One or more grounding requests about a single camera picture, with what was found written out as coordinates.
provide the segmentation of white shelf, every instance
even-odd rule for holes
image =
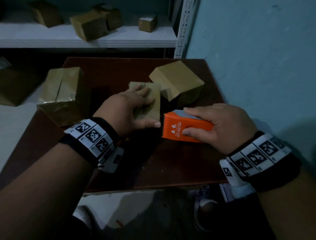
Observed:
[[[85,42],[76,36],[71,15],[63,14],[65,24],[46,28],[28,12],[9,12],[0,22],[0,48],[176,47],[177,37],[166,16],[158,16],[157,27],[151,33],[139,31],[139,17],[131,16],[107,36]]]

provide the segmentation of right hand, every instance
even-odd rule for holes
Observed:
[[[240,147],[258,131],[246,111],[240,107],[216,103],[212,106],[183,108],[183,110],[187,114],[212,122],[214,127],[211,131],[186,128],[182,134],[211,144],[224,154],[229,154]]]

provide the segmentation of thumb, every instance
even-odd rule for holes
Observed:
[[[161,123],[157,121],[156,119],[141,118],[141,119],[136,119],[134,121],[135,130],[140,130],[144,128],[160,128],[160,127],[161,127]]]
[[[182,135],[193,137],[201,142],[206,142],[208,144],[214,143],[216,140],[216,132],[206,131],[200,128],[185,128],[182,131]]]

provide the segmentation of table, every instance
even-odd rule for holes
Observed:
[[[177,60],[69,57],[63,67],[82,68],[84,80],[92,89],[93,113],[109,96],[128,89],[130,81],[149,82],[148,76],[156,67],[174,61]],[[205,60],[181,61],[205,82],[199,99],[189,106],[222,103],[223,98]],[[63,129],[38,110],[0,174],[0,189],[52,148],[62,135]],[[161,130],[146,129],[121,143],[125,153],[117,171],[107,174],[96,169],[85,192],[227,182],[219,165],[224,155],[210,145],[178,142],[160,136]]]

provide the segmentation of orange tape dispenser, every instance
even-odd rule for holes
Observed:
[[[214,125],[199,117],[186,114],[183,110],[174,110],[164,114],[162,137],[177,141],[201,142],[192,137],[182,135],[185,128],[201,128],[211,131]]]

